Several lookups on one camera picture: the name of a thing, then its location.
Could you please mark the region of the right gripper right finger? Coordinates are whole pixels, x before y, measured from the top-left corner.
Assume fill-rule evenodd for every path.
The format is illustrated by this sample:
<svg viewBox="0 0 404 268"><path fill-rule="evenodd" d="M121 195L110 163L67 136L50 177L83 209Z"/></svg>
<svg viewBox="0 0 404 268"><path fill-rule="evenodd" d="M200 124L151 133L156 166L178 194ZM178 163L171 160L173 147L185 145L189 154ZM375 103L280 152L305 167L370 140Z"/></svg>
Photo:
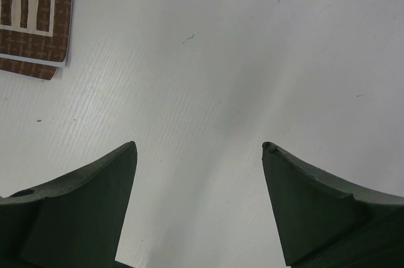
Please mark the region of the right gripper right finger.
<svg viewBox="0 0 404 268"><path fill-rule="evenodd" d="M403 198L263 144L263 171L288 267L402 267Z"/></svg>

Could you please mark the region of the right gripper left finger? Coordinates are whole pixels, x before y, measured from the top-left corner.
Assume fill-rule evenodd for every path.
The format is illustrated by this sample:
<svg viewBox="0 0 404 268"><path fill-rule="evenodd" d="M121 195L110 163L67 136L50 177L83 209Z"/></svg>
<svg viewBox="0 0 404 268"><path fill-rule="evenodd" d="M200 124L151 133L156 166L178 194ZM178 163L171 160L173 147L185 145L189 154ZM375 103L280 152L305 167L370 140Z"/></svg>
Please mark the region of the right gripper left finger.
<svg viewBox="0 0 404 268"><path fill-rule="evenodd" d="M136 165L130 141L1 198L1 267L125 267L116 253Z"/></svg>

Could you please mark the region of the patchwork patterned placemat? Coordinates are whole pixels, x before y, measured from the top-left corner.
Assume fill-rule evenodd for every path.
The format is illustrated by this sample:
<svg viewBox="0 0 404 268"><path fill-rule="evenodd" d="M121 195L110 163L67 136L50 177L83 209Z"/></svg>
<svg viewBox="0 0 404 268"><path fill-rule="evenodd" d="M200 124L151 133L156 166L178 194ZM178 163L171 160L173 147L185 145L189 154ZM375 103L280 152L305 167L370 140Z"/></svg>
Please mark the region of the patchwork patterned placemat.
<svg viewBox="0 0 404 268"><path fill-rule="evenodd" d="M1 70L50 80L66 65L73 0L1 0Z"/></svg>

